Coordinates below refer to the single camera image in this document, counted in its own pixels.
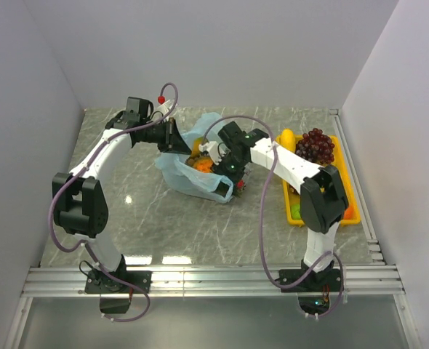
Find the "light blue plastic bag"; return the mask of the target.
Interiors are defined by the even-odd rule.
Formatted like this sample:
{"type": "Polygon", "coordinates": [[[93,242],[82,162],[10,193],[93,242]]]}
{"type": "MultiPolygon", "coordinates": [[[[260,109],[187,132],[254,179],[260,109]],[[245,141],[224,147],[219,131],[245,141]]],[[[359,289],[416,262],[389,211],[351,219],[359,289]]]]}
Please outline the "light blue plastic bag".
{"type": "MultiPolygon", "coordinates": [[[[221,115],[215,112],[202,114],[194,126],[182,133],[182,138],[190,147],[196,138],[202,137],[205,131],[221,115]]],[[[189,196],[195,196],[221,204],[228,203],[233,196],[217,195],[215,189],[222,175],[203,173],[190,168],[185,164],[189,155],[162,153],[155,159],[155,166],[161,170],[166,184],[173,190],[189,196]]]]}

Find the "fake orange pineapple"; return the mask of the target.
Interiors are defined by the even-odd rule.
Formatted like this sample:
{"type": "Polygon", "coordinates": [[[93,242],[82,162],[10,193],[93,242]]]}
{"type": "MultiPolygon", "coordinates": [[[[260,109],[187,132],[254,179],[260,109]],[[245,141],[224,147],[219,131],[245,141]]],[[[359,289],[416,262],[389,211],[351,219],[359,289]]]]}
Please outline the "fake orange pineapple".
{"type": "Polygon", "coordinates": [[[196,171],[212,173],[213,160],[208,156],[189,157],[185,164],[196,171]]]}

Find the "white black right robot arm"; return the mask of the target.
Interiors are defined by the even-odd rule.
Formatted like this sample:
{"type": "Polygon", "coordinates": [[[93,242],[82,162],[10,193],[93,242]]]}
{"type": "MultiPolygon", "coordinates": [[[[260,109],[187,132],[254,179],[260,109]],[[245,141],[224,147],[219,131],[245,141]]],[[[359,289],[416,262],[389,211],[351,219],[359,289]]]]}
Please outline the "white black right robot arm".
{"type": "Polygon", "coordinates": [[[307,228],[302,273],[287,284],[274,278],[270,282],[283,290],[303,284],[310,290],[320,289],[338,260],[334,240],[349,207],[338,168],[331,164],[323,167],[301,158],[276,142],[269,128],[245,132],[233,117],[226,120],[227,124],[218,132],[219,141],[203,140],[199,146],[212,160],[212,171],[238,183],[246,165],[256,164],[268,170],[269,180],[274,175],[279,176],[300,197],[300,216],[307,228]]]}

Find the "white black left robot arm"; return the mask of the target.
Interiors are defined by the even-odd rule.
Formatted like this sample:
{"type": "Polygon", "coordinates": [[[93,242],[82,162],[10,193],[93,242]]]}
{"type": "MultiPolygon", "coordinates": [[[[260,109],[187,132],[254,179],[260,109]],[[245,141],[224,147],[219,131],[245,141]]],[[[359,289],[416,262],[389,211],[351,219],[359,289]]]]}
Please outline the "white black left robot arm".
{"type": "Polygon", "coordinates": [[[149,100],[129,97],[126,108],[107,122],[82,162],[53,178],[48,222],[76,237],[92,259],[89,282],[110,293],[122,291],[130,282],[124,256],[105,233],[109,211],[103,183],[138,143],[155,144],[162,153],[191,153],[171,116],[176,104],[160,96],[154,107],[149,100]]]}

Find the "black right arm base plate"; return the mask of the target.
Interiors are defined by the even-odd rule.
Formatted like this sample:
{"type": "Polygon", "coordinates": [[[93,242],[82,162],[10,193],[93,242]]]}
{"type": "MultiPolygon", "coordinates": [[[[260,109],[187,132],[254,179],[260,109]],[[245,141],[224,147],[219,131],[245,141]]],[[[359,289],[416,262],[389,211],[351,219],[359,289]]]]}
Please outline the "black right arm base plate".
{"type": "MultiPolygon", "coordinates": [[[[298,269],[281,269],[278,272],[277,282],[282,286],[295,282],[305,271],[298,269]]],[[[311,272],[304,281],[293,288],[283,289],[282,292],[295,293],[322,293],[338,292],[341,289],[342,276],[338,269],[332,268],[320,273],[311,272]]]]}

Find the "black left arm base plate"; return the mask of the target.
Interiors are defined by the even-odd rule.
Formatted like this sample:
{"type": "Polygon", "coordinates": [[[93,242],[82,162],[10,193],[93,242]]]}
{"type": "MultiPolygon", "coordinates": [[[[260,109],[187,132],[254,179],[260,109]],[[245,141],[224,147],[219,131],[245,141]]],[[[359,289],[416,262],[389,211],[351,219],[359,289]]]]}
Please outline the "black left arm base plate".
{"type": "Polygon", "coordinates": [[[149,270],[127,271],[115,278],[120,278],[124,283],[110,278],[102,271],[91,270],[87,275],[84,292],[86,294],[124,294],[129,292],[129,285],[132,284],[148,293],[152,272],[149,270]]]}

